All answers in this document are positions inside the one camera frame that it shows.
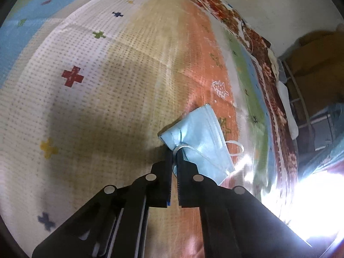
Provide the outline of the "blue face mask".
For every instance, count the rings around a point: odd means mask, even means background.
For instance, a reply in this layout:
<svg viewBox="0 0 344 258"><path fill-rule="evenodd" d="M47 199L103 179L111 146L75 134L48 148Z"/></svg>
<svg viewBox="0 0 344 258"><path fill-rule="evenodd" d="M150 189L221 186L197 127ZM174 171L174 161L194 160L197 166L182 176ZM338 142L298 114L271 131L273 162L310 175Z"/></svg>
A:
<svg viewBox="0 0 344 258"><path fill-rule="evenodd" d="M221 185L234 172L232 158L244 153L244 146L225 140L220 123L209 104L199 107L159 134L173 152L183 151L185 160L197 165L198 172Z"/></svg>

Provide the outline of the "striped colourful bed sheet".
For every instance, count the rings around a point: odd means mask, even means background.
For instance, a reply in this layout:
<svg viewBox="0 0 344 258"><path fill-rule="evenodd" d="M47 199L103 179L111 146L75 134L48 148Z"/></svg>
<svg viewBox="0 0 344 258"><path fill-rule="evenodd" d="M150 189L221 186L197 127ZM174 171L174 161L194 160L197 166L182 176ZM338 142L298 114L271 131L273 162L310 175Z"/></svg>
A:
<svg viewBox="0 0 344 258"><path fill-rule="evenodd" d="M263 199L272 130L248 52L189 0L18 0L1 27L1 217L26 255L107 184L164 157L205 104L244 146L225 186Z"/></svg>

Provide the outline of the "brown hanging garment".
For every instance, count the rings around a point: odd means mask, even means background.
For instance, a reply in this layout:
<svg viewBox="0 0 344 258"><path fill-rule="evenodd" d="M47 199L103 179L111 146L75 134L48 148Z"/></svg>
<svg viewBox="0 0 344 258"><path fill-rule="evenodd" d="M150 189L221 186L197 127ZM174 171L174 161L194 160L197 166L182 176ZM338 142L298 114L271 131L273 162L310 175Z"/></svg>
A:
<svg viewBox="0 0 344 258"><path fill-rule="evenodd" d="M343 31L313 31L298 39L286 63L309 115L343 103Z"/></svg>

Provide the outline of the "metal bed rail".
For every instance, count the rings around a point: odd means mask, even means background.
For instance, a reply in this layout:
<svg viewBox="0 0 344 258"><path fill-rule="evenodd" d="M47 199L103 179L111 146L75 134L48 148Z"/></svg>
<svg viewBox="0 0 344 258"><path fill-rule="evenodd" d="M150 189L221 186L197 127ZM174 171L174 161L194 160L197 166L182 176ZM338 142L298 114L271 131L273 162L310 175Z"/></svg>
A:
<svg viewBox="0 0 344 258"><path fill-rule="evenodd" d="M314 147L314 140L315 140L315 134L314 134L314 128L311 124L311 119L309 116L309 112L306 106L306 102L304 100L304 97L302 96L300 87L297 84L297 81L294 77L294 75L291 72L291 69L289 68L287 62L285 60L282 60L282 64L284 65L284 67L286 68L288 74L289 74L289 78L292 81L294 88L296 90L297 93L297 98L295 99L295 102L299 101L301 103L301 107L302 110L304 112L304 117L305 117L305 125L308 129L308 133L309 133L309 141L308 141L308 151L312 152L315 151L315 147Z"/></svg>

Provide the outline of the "white cloth on rail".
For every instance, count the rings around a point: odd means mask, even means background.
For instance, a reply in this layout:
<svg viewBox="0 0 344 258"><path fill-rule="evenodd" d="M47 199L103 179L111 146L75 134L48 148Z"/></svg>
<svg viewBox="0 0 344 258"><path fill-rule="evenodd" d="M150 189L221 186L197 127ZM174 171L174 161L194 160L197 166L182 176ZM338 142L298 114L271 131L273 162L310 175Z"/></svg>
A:
<svg viewBox="0 0 344 258"><path fill-rule="evenodd" d="M295 118L292 114L288 89L281 81L278 81L276 83L276 87L277 87L281 102L283 104L284 111L286 113L286 120L289 127L291 139L296 140L296 138L298 137L299 131L298 131L298 126L295 121Z"/></svg>

